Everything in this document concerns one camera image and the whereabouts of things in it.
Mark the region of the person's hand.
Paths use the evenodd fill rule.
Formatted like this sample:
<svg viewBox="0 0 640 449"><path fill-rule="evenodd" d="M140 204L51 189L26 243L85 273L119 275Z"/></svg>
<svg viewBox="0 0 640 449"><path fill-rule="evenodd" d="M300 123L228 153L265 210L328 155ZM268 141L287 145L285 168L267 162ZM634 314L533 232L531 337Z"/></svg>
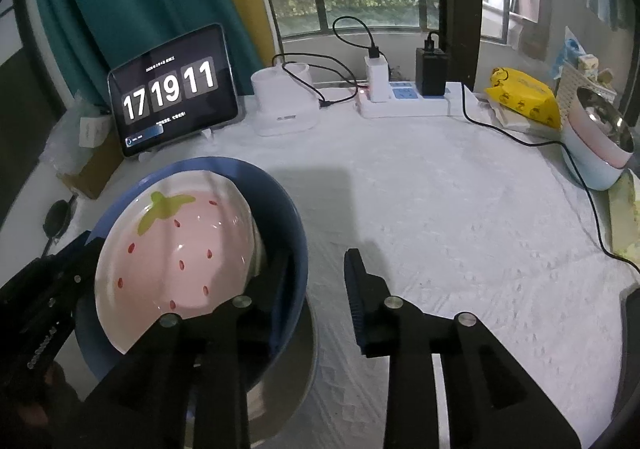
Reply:
<svg viewBox="0 0 640 449"><path fill-rule="evenodd" d="M67 382L62 365L55 361L38 382L35 396L18 403L17 413L34 429L62 429L76 417L81 406L82 401Z"/></svg>

